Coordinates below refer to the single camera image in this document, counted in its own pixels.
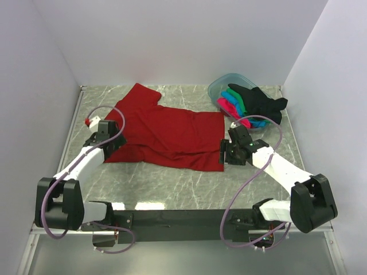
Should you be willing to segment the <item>red t shirt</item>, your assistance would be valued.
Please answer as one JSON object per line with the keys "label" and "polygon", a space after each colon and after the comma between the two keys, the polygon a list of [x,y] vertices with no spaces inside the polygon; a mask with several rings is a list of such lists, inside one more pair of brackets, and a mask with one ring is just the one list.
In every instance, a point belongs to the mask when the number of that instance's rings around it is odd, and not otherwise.
{"label": "red t shirt", "polygon": [[224,116],[159,105],[161,94],[136,83],[107,120],[123,126],[127,143],[106,161],[146,162],[172,168],[222,172],[220,141]]}

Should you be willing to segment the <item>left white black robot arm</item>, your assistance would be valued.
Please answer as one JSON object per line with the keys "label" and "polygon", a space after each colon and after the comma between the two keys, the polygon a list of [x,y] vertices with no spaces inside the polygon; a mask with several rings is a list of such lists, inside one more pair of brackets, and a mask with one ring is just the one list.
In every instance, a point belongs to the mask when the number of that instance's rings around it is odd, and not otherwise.
{"label": "left white black robot arm", "polygon": [[77,230],[94,222],[101,230],[113,227],[115,217],[108,202],[84,202],[81,187],[115,151],[126,144],[117,122],[101,120],[80,153],[58,174],[37,184],[34,223],[49,229]]}

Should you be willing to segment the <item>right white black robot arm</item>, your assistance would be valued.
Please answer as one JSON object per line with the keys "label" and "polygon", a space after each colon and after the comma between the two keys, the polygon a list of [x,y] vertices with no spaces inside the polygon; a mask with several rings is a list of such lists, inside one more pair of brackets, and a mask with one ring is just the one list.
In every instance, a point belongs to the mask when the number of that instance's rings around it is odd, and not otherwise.
{"label": "right white black robot arm", "polygon": [[261,139],[253,140],[243,125],[228,130],[229,139],[221,140],[220,162],[250,164],[269,175],[290,195],[290,200],[267,198],[252,207],[252,223],[263,229],[272,221],[293,223],[309,233],[336,218],[337,206],[329,180],[322,174],[304,171]]}

